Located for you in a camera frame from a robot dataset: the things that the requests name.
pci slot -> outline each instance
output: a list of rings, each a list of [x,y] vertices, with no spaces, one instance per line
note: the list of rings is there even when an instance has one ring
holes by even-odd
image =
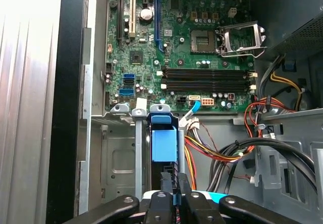
[[[246,92],[249,84],[245,81],[167,81],[167,91],[196,91],[196,92]]]
[[[117,40],[119,45],[122,42],[123,35],[123,8],[124,8],[124,0],[118,0],[118,8],[117,8]]]
[[[130,0],[129,37],[136,37],[136,0]]]
[[[160,0],[154,0],[154,6],[155,6],[155,18],[154,18],[154,39],[157,48],[164,52],[162,42],[160,39],[160,11],[161,11],[161,1]]]

black ram slot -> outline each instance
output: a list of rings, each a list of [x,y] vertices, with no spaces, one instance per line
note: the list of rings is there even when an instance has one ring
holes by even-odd
[[[245,92],[246,82],[167,81],[167,91]]]
[[[167,69],[165,75],[168,79],[194,79],[194,80],[244,80],[247,73],[241,70],[196,70],[196,69]]]
[[[124,0],[118,0],[118,9],[117,9],[117,40],[119,45],[122,42],[123,37],[123,8]]]

blue pcie slot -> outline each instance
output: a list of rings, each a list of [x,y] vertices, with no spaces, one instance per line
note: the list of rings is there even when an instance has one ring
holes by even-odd
[[[134,74],[124,74],[123,78],[124,79],[135,79],[135,75]]]
[[[158,47],[158,49],[161,52],[164,52],[162,42],[160,39],[160,18],[161,18],[161,1],[160,0],[154,0],[154,6],[155,6],[155,21],[154,21],[154,39],[155,43]]]
[[[135,94],[135,91],[133,89],[119,89],[120,96],[131,96],[134,94]]]

screw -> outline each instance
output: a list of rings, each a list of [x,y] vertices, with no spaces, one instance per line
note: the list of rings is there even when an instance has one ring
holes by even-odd
[[[194,197],[194,198],[198,198],[200,195],[199,195],[199,193],[192,192],[191,196]]]
[[[126,199],[123,202],[131,203],[131,202],[133,202],[133,199],[131,197],[126,197]]]
[[[166,195],[164,194],[164,193],[159,193],[158,195],[157,195],[158,197],[166,197]]]
[[[225,198],[225,200],[226,200],[229,204],[234,204],[234,203],[236,203],[236,201],[235,201],[233,198],[231,198],[231,197],[227,197],[227,198]]]

motherboard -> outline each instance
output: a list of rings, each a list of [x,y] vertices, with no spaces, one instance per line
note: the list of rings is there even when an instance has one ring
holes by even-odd
[[[105,109],[166,103],[187,111],[244,111],[254,92],[254,57],[229,52],[227,26],[248,23],[249,0],[109,0]],[[255,44],[252,27],[230,33],[230,50]]]

